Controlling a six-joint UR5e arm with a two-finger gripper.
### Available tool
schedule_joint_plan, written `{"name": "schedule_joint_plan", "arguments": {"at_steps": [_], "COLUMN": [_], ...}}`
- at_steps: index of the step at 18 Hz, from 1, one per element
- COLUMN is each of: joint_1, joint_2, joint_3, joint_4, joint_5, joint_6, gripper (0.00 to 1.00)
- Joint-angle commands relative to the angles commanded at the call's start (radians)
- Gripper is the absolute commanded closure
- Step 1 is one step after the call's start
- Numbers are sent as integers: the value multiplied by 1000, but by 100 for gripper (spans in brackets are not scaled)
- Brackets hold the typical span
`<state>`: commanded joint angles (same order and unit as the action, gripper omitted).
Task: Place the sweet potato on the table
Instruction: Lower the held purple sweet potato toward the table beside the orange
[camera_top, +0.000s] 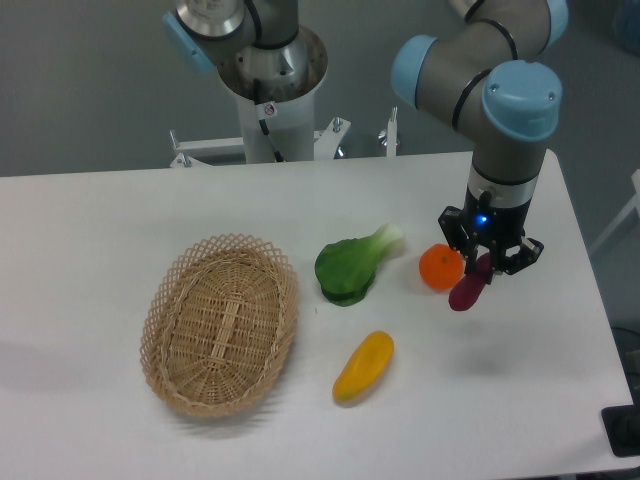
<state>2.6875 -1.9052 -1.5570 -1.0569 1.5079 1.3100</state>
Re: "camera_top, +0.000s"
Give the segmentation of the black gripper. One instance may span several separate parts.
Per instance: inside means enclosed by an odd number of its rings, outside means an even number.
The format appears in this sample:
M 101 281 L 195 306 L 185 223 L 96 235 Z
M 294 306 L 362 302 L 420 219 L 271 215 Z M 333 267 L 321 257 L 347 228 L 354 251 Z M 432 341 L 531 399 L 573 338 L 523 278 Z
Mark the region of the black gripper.
M 449 248 L 462 256 L 465 274 L 475 268 L 475 245 L 489 248 L 487 285 L 492 283 L 495 275 L 514 275 L 537 262 L 544 251 L 544 244 L 523 237 L 529 207 L 530 201 L 509 208 L 484 204 L 480 201 L 480 194 L 474 194 L 468 187 L 462 210 L 453 206 L 443 210 L 438 224 Z M 507 252 L 516 246 L 515 253 Z

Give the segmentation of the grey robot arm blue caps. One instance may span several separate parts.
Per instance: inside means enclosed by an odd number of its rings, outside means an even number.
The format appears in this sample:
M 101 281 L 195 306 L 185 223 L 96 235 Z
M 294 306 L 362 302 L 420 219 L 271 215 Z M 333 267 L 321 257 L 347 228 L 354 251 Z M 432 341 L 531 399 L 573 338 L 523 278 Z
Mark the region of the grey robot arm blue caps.
M 536 62 L 564 32 L 563 1 L 476 1 L 450 41 L 419 35 L 391 67 L 395 94 L 473 145 L 462 208 L 439 217 L 466 271 L 515 274 L 542 244 L 524 223 L 555 131 L 556 74 Z M 196 71 L 214 71 L 235 96 L 250 163 L 317 159 L 314 93 L 327 70 L 322 43 L 299 22 L 294 1 L 179 1 L 165 32 Z

